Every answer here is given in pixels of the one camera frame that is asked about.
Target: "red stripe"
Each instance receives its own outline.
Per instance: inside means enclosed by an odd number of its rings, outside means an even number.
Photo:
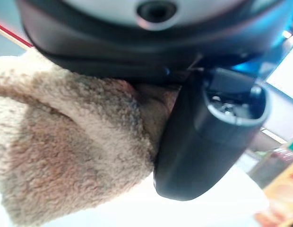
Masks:
[[[4,28],[3,26],[0,25],[0,30],[2,30],[3,32],[7,33],[8,35],[12,36],[13,38],[19,40],[21,43],[23,43],[24,45],[28,46],[28,47],[32,47],[32,44],[28,43],[26,40],[22,39],[21,37],[19,37],[18,35],[14,34],[13,32],[9,31],[8,29]]]

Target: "black plastic device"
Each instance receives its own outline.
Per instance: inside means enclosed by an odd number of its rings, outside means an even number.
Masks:
[[[158,194],[187,201],[205,193],[242,155],[268,114],[268,94],[251,78],[224,69],[189,77],[161,140]]]
[[[214,186],[269,113],[257,76],[223,68],[280,44],[293,21],[293,0],[17,3],[32,44],[63,68],[130,83],[182,85],[154,172],[157,192],[181,201]],[[90,7],[98,4],[103,8]],[[215,13],[196,19],[207,11]]]

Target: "beige towel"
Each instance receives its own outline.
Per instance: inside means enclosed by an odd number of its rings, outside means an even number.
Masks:
[[[11,220],[40,225],[141,182],[176,96],[81,76],[35,49],[0,57],[0,193]]]

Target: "camera lens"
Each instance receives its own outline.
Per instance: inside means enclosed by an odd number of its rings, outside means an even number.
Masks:
[[[147,22],[162,23],[171,19],[177,11],[176,6],[167,1],[150,1],[137,9],[138,15]]]

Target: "colorful packaging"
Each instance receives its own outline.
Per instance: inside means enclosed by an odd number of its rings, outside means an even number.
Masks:
[[[293,140],[287,148],[293,151]],[[270,201],[268,210],[255,215],[262,227],[288,227],[293,224],[293,163],[264,190]]]

